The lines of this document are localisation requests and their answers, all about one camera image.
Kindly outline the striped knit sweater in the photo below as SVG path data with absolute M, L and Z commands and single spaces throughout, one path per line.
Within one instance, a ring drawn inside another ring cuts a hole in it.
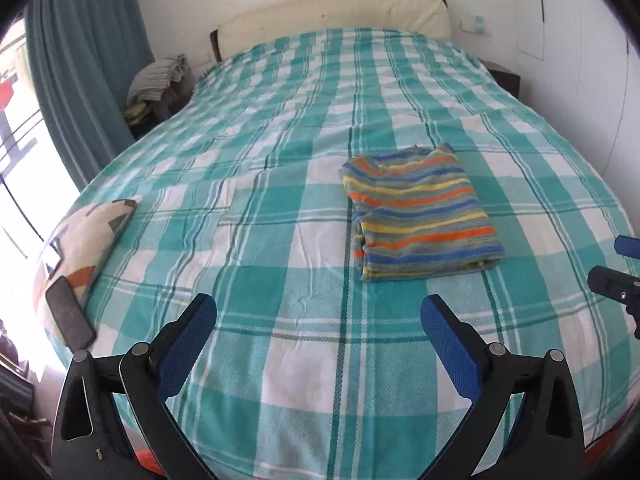
M 506 256 L 447 143 L 353 157 L 340 177 L 354 207 L 352 253 L 363 281 L 480 272 Z

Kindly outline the black smartphone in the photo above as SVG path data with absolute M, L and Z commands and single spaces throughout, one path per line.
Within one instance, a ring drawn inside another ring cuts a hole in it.
M 71 352 L 87 350 L 96 340 L 96 331 L 87 321 L 65 276 L 61 275 L 48 288 L 46 300 L 66 347 Z

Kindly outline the white wardrobe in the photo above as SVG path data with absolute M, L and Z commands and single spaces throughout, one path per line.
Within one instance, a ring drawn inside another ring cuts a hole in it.
M 523 100 L 629 207 L 639 199 L 639 55 L 603 0 L 515 0 Z

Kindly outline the patterned cream pillow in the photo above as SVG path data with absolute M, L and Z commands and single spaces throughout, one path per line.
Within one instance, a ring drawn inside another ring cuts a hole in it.
M 53 266 L 52 271 L 48 270 L 42 252 L 35 265 L 32 285 L 32 303 L 37 318 L 52 338 L 63 341 L 62 332 L 48 306 L 46 291 L 63 275 L 79 305 L 84 308 L 93 283 L 137 206 L 132 198 L 82 206 L 68 214 L 53 231 L 48 243 L 54 243 L 60 262 Z

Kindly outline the dark bedside table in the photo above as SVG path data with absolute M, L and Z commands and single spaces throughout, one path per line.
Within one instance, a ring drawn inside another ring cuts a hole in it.
M 480 60 L 480 62 L 487 68 L 492 78 L 503 90 L 509 92 L 515 99 L 520 98 L 521 76 L 519 74 L 495 62 L 487 60 Z

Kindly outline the teal plaid bedspread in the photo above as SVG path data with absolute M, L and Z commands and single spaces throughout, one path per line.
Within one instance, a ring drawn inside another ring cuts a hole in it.
M 495 268 L 361 281 L 352 156 L 452 147 L 502 241 Z M 639 393 L 634 324 L 593 295 L 625 211 L 581 154 L 472 54 L 408 32 L 283 38 L 214 67 L 78 207 L 137 209 L 93 285 L 93 353 L 149 340 L 200 292 L 215 331 L 169 407 L 224 479 L 413 479 L 466 409 L 419 320 L 442 296 L 488 341 L 564 353 L 585 437 Z

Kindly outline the cream padded headboard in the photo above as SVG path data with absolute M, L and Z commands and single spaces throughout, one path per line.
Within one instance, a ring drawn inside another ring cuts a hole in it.
M 209 40 L 220 63 L 271 40 L 354 27 L 452 39 L 446 0 L 288 0 L 235 16 L 211 32 Z

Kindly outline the folded checkered blanket pile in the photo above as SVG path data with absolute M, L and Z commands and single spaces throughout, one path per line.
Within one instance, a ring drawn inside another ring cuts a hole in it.
M 125 122 L 140 125 L 150 117 L 164 122 L 189 102 L 193 77 L 184 54 L 168 56 L 142 68 L 130 84 Z

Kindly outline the blue curtain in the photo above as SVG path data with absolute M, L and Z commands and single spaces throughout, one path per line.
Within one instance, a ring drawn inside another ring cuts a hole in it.
M 48 133 L 74 185 L 85 188 L 134 144 L 127 94 L 154 60 L 138 0 L 30 0 L 25 27 Z

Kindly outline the wall socket panel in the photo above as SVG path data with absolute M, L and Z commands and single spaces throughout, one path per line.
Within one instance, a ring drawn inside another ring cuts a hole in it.
M 465 13 L 461 15 L 459 23 L 461 31 L 465 34 L 482 37 L 491 36 L 491 30 L 484 15 Z

